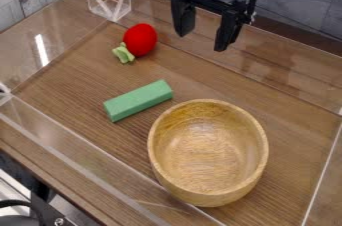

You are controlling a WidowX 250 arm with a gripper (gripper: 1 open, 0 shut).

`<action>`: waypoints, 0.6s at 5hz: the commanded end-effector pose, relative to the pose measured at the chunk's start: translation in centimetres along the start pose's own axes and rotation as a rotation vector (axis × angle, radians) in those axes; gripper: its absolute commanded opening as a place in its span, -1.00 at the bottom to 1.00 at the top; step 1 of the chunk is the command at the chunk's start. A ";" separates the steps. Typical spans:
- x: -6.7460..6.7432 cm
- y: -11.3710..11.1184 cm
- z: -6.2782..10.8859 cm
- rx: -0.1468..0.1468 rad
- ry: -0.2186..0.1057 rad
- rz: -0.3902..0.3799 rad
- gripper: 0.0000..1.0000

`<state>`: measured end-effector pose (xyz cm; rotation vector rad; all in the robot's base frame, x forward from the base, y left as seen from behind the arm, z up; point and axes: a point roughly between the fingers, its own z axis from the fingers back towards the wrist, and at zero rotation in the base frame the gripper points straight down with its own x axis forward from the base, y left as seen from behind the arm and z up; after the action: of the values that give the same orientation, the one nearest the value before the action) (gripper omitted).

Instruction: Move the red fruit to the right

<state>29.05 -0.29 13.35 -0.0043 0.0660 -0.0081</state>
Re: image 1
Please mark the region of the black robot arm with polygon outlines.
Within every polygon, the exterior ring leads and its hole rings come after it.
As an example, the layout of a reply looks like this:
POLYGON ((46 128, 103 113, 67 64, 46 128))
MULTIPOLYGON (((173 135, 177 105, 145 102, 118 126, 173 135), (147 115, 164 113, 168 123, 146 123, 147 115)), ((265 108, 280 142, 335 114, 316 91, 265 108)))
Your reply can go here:
POLYGON ((221 16, 214 50, 222 52, 237 41, 245 24, 256 17, 258 0, 170 0, 176 32, 185 37, 196 28, 197 8, 201 7, 221 16))

